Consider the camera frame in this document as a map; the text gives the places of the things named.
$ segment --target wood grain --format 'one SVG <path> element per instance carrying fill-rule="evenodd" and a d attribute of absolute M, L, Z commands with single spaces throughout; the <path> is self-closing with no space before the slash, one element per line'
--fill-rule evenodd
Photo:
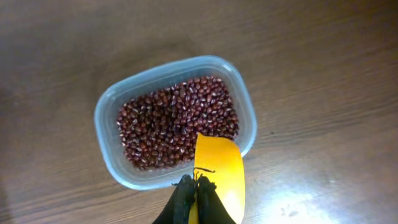
<path fill-rule="evenodd" d="M 109 175 L 112 83 L 196 55 L 251 94 L 243 223 L 398 223 L 395 1 L 0 2 L 0 223 L 151 223 L 173 189 Z"/>

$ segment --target clear plastic container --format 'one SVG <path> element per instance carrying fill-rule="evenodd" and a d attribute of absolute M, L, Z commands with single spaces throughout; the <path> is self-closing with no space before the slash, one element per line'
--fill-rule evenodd
<path fill-rule="evenodd" d="M 98 100 L 94 122 L 99 146 L 106 167 L 120 184 L 135 190 L 158 189 L 179 182 L 184 174 L 192 174 L 193 161 L 165 170 L 148 171 L 134 167 L 124 157 L 116 118 L 122 104 L 131 98 L 207 75 L 222 78 L 228 87 L 239 119 L 239 134 L 235 143 L 242 156 L 249 152 L 256 138 L 257 121 L 249 93 L 237 69 L 214 56 L 171 62 L 115 83 Z"/>

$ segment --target plastic container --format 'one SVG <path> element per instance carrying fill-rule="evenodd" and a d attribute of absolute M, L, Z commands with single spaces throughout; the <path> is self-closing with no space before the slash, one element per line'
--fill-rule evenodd
<path fill-rule="evenodd" d="M 235 143 L 242 156 L 254 143 L 257 121 L 249 93 L 237 69 L 219 57 L 201 56 L 155 67 L 121 80 L 109 87 L 98 100 L 94 122 L 99 146 L 111 175 L 122 185 L 135 190 L 171 186 L 184 174 L 192 174 L 193 161 L 165 170 L 139 170 L 125 157 L 116 124 L 118 111 L 131 98 L 167 88 L 190 78 L 213 75 L 224 80 L 239 119 Z"/>

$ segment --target yellow scoop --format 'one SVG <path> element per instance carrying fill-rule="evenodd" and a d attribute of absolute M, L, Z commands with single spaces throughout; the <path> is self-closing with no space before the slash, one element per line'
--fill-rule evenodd
<path fill-rule="evenodd" d="M 198 134 L 195 167 L 215 170 L 214 173 L 195 169 L 217 186 L 216 193 L 230 217 L 240 224 L 244 214 L 245 188 L 243 160 L 239 147 L 226 138 Z M 198 224 L 197 203 L 190 210 L 189 224 Z"/>

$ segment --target pile of beans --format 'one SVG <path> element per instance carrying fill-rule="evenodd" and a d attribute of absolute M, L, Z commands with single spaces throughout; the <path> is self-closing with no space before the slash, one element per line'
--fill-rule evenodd
<path fill-rule="evenodd" d="M 233 140 L 238 118 L 223 80 L 194 78 L 123 104 L 117 120 L 125 156 L 143 170 L 195 157 L 197 133 Z"/>

